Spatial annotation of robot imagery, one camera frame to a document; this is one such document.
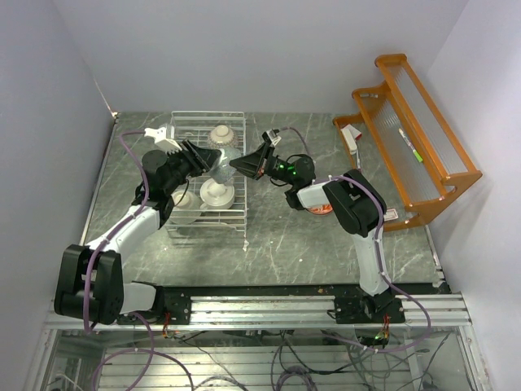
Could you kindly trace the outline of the red patterned bowl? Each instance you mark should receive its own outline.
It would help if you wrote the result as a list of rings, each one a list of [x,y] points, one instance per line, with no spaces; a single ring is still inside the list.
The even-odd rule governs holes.
[[[308,208],[308,211],[317,216],[325,216],[333,211],[333,208],[330,204],[324,204],[312,208]]]

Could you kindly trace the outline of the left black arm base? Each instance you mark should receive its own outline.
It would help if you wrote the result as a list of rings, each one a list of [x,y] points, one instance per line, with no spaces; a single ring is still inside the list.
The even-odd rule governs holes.
[[[137,316],[131,314],[136,312],[150,324],[187,325],[190,323],[191,304],[186,289],[149,283],[126,283],[123,306],[116,323],[140,324]]]

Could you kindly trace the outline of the beige patterned bowl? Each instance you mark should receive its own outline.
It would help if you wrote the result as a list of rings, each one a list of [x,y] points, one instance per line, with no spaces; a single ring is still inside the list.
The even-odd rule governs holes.
[[[239,140],[237,134],[227,125],[218,125],[207,136],[207,145],[210,148],[237,147]]]

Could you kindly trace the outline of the grey ceramic bowl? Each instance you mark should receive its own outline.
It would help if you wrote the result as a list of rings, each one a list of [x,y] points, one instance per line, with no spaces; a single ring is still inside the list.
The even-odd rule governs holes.
[[[217,150],[219,156],[212,168],[208,172],[210,177],[218,184],[228,182],[234,175],[236,169],[231,166],[230,162],[242,156],[240,150],[234,147],[223,147]]]

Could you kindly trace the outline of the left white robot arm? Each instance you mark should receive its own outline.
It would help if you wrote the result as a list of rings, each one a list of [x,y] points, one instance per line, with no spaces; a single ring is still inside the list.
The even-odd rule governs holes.
[[[169,219],[173,193],[202,174],[225,177],[230,159],[226,149],[207,149],[183,141],[180,150],[151,150],[134,162],[142,181],[127,213],[112,228],[88,244],[71,244],[63,252],[54,311],[80,319],[87,332],[110,325],[134,312],[147,323],[158,323],[166,312],[158,287],[125,283],[122,266],[135,249]]]

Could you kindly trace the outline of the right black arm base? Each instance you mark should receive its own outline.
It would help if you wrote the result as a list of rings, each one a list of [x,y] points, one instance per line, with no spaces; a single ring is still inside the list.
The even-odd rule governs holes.
[[[333,304],[334,308],[326,313],[337,324],[405,322],[402,301],[390,291],[374,297],[369,295],[335,297]]]

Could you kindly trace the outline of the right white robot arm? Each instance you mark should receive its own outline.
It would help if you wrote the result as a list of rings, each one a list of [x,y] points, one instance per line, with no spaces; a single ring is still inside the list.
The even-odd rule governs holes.
[[[377,322],[387,313],[380,296],[390,289],[391,280],[383,255],[383,223],[387,206],[379,193],[357,169],[327,180],[316,180],[311,156],[295,154],[287,160],[274,155],[274,147],[264,143],[255,152],[230,161],[230,166],[246,178],[267,176],[290,188],[286,201],[295,210],[329,205],[341,227],[352,236],[359,267],[359,286],[369,295],[359,302],[360,316]]]

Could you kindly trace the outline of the white handled soup bowl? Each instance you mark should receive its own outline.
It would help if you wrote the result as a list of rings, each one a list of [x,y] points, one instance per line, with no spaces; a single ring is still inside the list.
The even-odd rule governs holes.
[[[234,186],[230,183],[220,184],[210,178],[201,186],[199,197],[202,210],[229,209],[235,199]]]

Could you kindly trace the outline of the light grey bowl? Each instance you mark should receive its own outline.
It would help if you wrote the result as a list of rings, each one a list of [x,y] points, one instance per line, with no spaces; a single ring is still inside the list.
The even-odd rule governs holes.
[[[178,225],[188,225],[195,222],[202,214],[201,200],[192,191],[175,191],[172,194],[174,203],[170,214],[170,222]]]

